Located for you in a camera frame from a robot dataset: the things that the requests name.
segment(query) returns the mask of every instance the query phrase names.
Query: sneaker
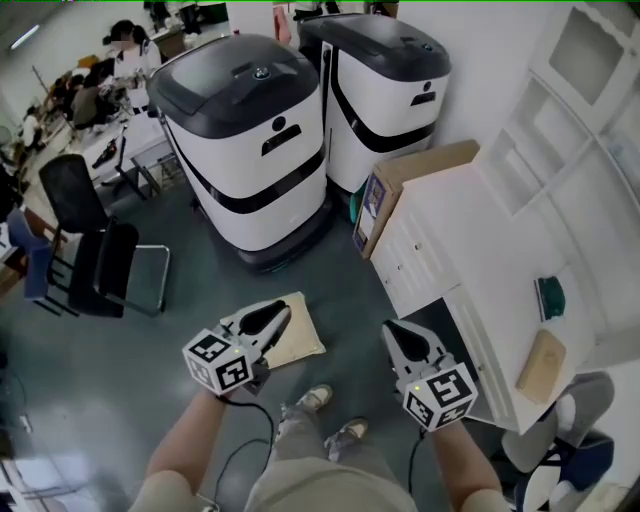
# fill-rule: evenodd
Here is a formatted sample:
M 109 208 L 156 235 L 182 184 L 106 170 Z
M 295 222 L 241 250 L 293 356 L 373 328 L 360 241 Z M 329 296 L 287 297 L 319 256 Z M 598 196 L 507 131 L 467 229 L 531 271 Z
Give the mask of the sneaker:
M 368 429 L 369 422 L 366 420 L 366 418 L 359 417 L 345 423 L 344 426 L 338 431 L 338 435 L 349 432 L 358 439 L 362 439 L 367 433 Z
M 331 386 L 327 384 L 320 384 L 319 386 L 311 388 L 307 391 L 304 396 L 298 400 L 298 405 L 304 405 L 317 411 L 321 407 L 327 405 L 331 396 L 333 395 L 333 390 Z

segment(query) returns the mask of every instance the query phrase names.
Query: black cable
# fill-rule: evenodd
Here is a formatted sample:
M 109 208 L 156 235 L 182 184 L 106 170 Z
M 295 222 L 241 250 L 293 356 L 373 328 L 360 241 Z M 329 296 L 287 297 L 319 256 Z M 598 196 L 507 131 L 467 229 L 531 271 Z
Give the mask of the black cable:
M 260 438 L 250 439 L 246 443 L 243 443 L 240 446 L 238 446 L 238 448 L 236 448 L 233 452 L 231 452 L 231 455 L 229 455 L 229 457 L 227 457 L 227 460 L 224 463 L 224 466 L 222 467 L 222 471 L 220 471 L 220 475 L 218 475 L 218 480 L 216 482 L 216 490 L 215 490 L 215 494 L 214 494 L 214 497 L 213 497 L 213 501 L 215 503 L 217 503 L 218 488 L 219 488 L 220 481 L 222 480 L 222 477 L 224 476 L 224 472 L 226 471 L 227 467 L 229 466 L 229 463 L 231 462 L 231 459 L 235 455 L 237 455 L 243 448 L 249 446 L 252 443 L 264 443 L 264 444 L 269 445 L 269 453 L 267 454 L 267 460 L 265 460 L 264 467 L 262 468 L 262 472 L 264 473 L 264 470 L 267 469 L 267 464 L 269 463 L 269 459 L 271 458 L 271 449 L 273 448 L 273 438 L 274 438 L 274 434 L 275 434 L 275 425 L 273 423 L 273 420 L 271 419 L 271 415 L 261 405 L 258 405 L 258 404 L 253 403 L 253 402 L 234 402 L 233 400 L 229 400 L 225 396 L 219 396 L 218 400 L 220 400 L 221 402 L 223 402 L 225 404 L 232 405 L 234 407 L 253 407 L 254 409 L 258 409 L 262 414 L 265 415 L 265 417 L 269 421 L 269 440 L 267 441 L 265 439 L 260 439 Z
M 218 479 L 216 480 L 216 490 L 213 493 L 213 502 L 215 504 L 218 503 L 218 490 L 220 489 L 220 482 L 222 481 L 222 477 L 224 476 L 224 473 L 227 470 L 227 467 L 229 466 L 229 463 L 231 462 L 231 459 L 233 459 L 240 451 L 242 451 L 245 447 L 249 446 L 252 443 L 268 444 L 269 445 L 269 453 L 271 453 L 271 443 L 269 441 L 267 441 L 266 439 L 258 439 L 258 438 L 250 439 L 246 443 L 242 443 L 235 450 L 233 450 L 231 452 L 231 455 L 229 455 L 227 457 L 227 461 L 224 463 L 224 466 L 222 466 L 222 471 L 220 471 L 220 474 L 218 475 Z
M 423 428 L 420 429 L 420 434 L 418 435 L 418 439 L 416 439 L 416 442 L 413 443 L 413 448 L 411 449 L 411 456 L 409 457 L 409 475 L 407 476 L 407 480 L 408 480 L 408 487 L 409 487 L 409 494 L 413 495 L 413 461 L 416 457 L 416 452 L 418 451 L 418 447 L 420 446 L 420 443 L 422 442 L 422 440 L 424 439 L 424 436 L 426 435 L 427 431 Z

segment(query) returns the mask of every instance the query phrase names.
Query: person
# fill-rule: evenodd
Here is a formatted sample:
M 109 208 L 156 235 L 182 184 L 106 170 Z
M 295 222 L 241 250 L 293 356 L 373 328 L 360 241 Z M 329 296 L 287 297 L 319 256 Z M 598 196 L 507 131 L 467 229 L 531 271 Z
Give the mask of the person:
M 286 408 L 267 468 L 254 485 L 247 512 L 415 512 L 416 505 L 366 440 L 367 422 L 347 422 L 326 444 L 317 411 L 333 392 L 309 390 Z M 207 470 L 226 404 L 200 390 L 153 453 L 130 512 L 187 512 Z M 500 481 L 462 422 L 432 434 L 453 508 L 458 512 L 507 512 Z
M 162 55 L 158 46 L 147 37 L 140 25 L 121 20 L 111 28 L 111 44 L 119 51 L 114 64 L 115 78 L 134 76 L 141 70 L 144 76 L 162 65 Z
M 82 75 L 73 75 L 71 77 L 71 80 L 67 82 L 67 92 L 64 96 L 64 101 L 62 102 L 61 108 L 62 113 L 69 120 L 73 119 L 73 109 L 71 108 L 71 105 L 73 104 L 73 100 L 75 99 L 76 94 L 82 87 L 83 83 L 84 77 Z
M 36 117 L 36 107 L 29 107 L 22 123 L 22 141 L 26 150 L 40 150 L 44 144 L 40 142 L 42 138 L 42 127 Z
M 104 110 L 100 108 L 101 100 L 98 85 L 98 74 L 91 71 L 85 77 L 84 83 L 76 92 L 75 98 L 71 103 L 73 124 L 78 130 L 96 123 L 104 123 L 105 121 L 106 115 Z

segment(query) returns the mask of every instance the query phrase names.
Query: black stripe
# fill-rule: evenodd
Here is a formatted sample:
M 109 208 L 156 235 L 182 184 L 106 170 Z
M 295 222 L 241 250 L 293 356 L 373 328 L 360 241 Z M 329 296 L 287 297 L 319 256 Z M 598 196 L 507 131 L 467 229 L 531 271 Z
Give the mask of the black stripe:
M 294 124 L 289 126 L 289 128 L 281 131 L 277 135 L 274 135 L 262 144 L 262 156 L 271 153 L 274 149 L 282 146 L 285 142 L 289 142 L 291 139 L 295 139 L 301 134 L 302 130 L 300 129 L 300 125 Z
M 297 185 L 311 176 L 314 172 L 316 172 L 324 161 L 324 143 L 322 143 L 322 146 L 320 146 L 318 152 L 311 158 L 309 158 L 309 160 L 291 171 L 284 178 L 280 178 L 275 183 L 269 185 L 264 190 L 261 190 L 257 194 L 249 197 L 230 197 L 216 189 L 204 178 L 204 176 L 202 176 L 202 174 L 198 172 L 198 170 L 182 152 L 182 149 L 178 145 L 178 141 L 176 140 L 175 135 L 173 135 L 171 127 L 168 124 L 167 131 L 171 135 L 173 144 L 178 150 L 178 153 L 180 153 L 180 156 L 187 164 L 187 167 L 189 167 L 189 170 L 194 174 L 196 179 L 201 183 L 201 185 L 211 195 L 211 197 L 213 197 L 216 201 L 218 201 L 218 203 L 220 203 L 227 210 L 232 211 L 233 213 L 254 213 L 273 203 L 276 199 L 285 195 L 291 189 L 295 188 Z
M 436 127 L 435 121 L 427 126 L 416 128 L 410 132 L 401 133 L 399 135 L 392 135 L 385 137 L 372 132 L 358 117 L 353 107 L 349 105 L 347 98 L 345 97 L 340 84 L 338 83 L 338 54 L 340 51 L 334 48 L 331 52 L 331 89 L 333 94 L 340 105 L 340 110 L 347 119 L 347 123 L 351 126 L 353 133 L 368 149 L 375 153 L 389 153 L 397 149 L 404 148 L 410 144 L 415 144 L 423 139 L 426 139 L 433 133 Z
M 327 99 L 329 97 L 329 68 L 331 67 L 331 50 L 325 50 L 322 54 L 324 69 L 322 73 L 322 131 L 327 126 Z

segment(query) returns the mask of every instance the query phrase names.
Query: leg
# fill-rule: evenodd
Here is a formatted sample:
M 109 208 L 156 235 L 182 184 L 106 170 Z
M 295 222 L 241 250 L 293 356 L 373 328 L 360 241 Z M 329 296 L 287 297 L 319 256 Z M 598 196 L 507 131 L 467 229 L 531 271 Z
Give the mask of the leg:
M 329 386 L 316 386 L 296 405 L 285 409 L 271 450 L 270 464 L 305 457 L 327 458 L 316 411 L 329 401 L 331 394 Z
M 327 439 L 329 460 L 398 483 L 380 450 L 362 439 L 366 429 L 366 420 L 355 419 Z

